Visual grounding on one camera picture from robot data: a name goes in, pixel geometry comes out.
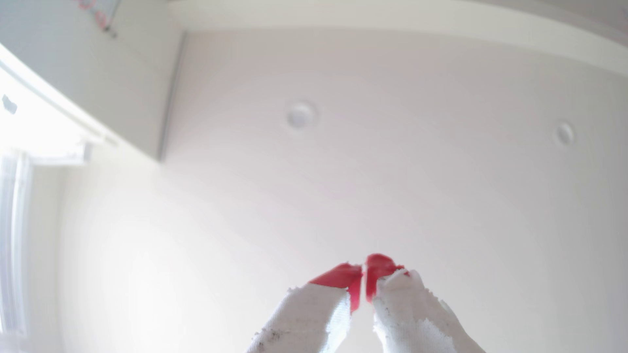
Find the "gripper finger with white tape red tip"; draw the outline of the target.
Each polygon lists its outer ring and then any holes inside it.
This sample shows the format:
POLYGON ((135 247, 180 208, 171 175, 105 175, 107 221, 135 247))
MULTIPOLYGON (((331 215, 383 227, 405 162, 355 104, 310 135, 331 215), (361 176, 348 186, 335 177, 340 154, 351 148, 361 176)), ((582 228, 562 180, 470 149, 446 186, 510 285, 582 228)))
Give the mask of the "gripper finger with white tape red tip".
POLYGON ((361 265, 341 263, 290 289, 247 352, 336 352, 359 308, 361 265))
POLYGON ((484 352, 415 270, 383 254, 365 261, 366 299, 384 352, 484 352))

